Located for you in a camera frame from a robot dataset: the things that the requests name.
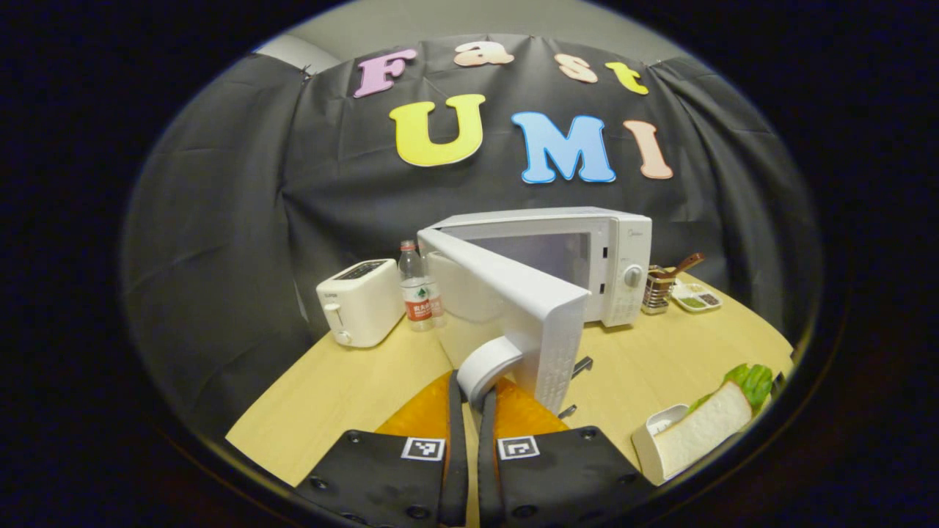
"lettuce leaf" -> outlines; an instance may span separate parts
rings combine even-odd
[[[747,367],[747,364],[744,363],[734,367],[728,372],[724,376],[721,386],[724,386],[724,383],[728,381],[740,387],[741,392],[744,393],[744,396],[747,397],[747,401],[750,403],[750,409],[753,410],[753,415],[756,415],[756,413],[760,411],[762,404],[766,401],[766,397],[769,396],[770,390],[773,388],[773,371],[764,365]],[[700,407],[700,405],[710,397],[711,395],[703,396],[701,399],[691,404],[691,407],[688,408],[688,414]]]

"foam letter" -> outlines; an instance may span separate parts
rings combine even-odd
[[[603,147],[603,121],[591,116],[577,116],[571,130],[564,137],[561,131],[544,114],[519,112],[512,122],[525,133],[525,148],[529,156],[529,168],[522,173],[526,183],[548,183],[554,181],[555,173],[547,166],[547,156],[562,171],[564,179],[574,177],[577,160],[583,157],[580,179],[584,181],[613,181],[616,173],[609,168],[607,152]]]
[[[447,106],[456,109],[459,133],[456,139],[444,144],[430,141],[427,115],[434,109],[433,102],[413,102],[395,108],[389,116],[395,122],[398,156],[419,167],[456,163],[472,156],[483,143],[483,121],[479,117],[483,101],[485,97],[479,94],[457,95],[446,101]]]
[[[622,62],[608,62],[606,66],[616,73],[616,78],[619,79],[620,83],[628,88],[629,91],[636,92],[640,95],[647,95],[649,93],[649,88],[636,82],[636,79],[639,78],[638,71],[630,70],[629,67]]]
[[[596,73],[593,73],[590,65],[584,59],[568,54],[556,54],[554,60],[561,65],[560,68],[564,75],[571,79],[583,83],[596,83]]]
[[[456,52],[459,55],[454,57],[454,62],[460,66],[506,64],[515,60],[498,42],[469,42],[456,46]]]
[[[417,50],[404,50],[363,60],[359,63],[359,70],[362,70],[362,86],[355,91],[353,97],[365,97],[391,88],[394,82],[386,79],[385,75],[390,73],[392,77],[399,77],[405,72],[403,59],[416,56]]]
[[[651,179],[671,178],[671,167],[665,164],[665,159],[662,158],[662,149],[658,147],[658,142],[655,141],[655,126],[645,121],[623,121],[623,126],[636,137],[639,154],[642,155],[642,167],[640,169],[642,174]]]

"utensil holder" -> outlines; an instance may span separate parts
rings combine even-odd
[[[642,296],[642,312],[650,316],[664,313],[669,309],[671,289],[675,286],[675,277],[658,278],[665,270],[650,266],[646,278],[645,294]]]

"small tray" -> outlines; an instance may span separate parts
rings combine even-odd
[[[711,289],[696,283],[675,282],[671,298],[689,312],[716,310],[724,302]]]
[[[688,406],[684,403],[672,405],[650,416],[633,433],[633,445],[636,447],[636,454],[639,455],[639,467],[642,469],[642,474],[656,486],[661,486],[680,472],[665,474],[665,468],[662,467],[662,454],[659,452],[655,435],[684,418],[686,414],[688,414]]]

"white toaster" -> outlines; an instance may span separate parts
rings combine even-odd
[[[347,347],[373,347],[405,314],[394,260],[366,260],[319,283],[316,296],[332,337]]]

